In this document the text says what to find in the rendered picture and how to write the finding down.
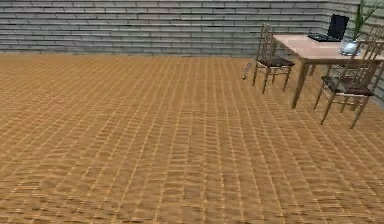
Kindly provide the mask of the green plant glass vase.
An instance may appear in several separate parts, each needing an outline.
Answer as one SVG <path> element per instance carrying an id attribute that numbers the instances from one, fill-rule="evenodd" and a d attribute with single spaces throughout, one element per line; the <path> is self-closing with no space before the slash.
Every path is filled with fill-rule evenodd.
<path id="1" fill-rule="evenodd" d="M 357 5 L 352 33 L 345 36 L 341 41 L 339 53 L 351 56 L 354 52 L 360 54 L 357 49 L 357 42 L 362 35 L 362 28 L 367 20 L 384 4 L 384 0 L 359 0 Z"/>

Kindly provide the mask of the pale wooden table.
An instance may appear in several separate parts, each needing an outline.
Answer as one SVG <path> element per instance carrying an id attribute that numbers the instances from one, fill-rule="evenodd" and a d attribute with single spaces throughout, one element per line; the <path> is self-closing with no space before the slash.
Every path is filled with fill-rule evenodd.
<path id="1" fill-rule="evenodd" d="M 311 65 L 337 65 L 349 62 L 349 56 L 339 53 L 340 43 L 316 42 L 306 35 L 274 35 L 276 42 L 283 45 L 301 63 L 296 89 L 291 102 L 295 109 Z"/>

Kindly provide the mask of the black laptop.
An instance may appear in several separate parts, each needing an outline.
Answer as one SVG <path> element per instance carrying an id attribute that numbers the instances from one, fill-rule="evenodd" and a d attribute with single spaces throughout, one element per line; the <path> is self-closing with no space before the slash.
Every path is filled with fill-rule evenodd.
<path id="1" fill-rule="evenodd" d="M 347 28 L 347 16 L 333 14 L 326 34 L 308 34 L 307 37 L 317 42 L 341 42 Z"/>

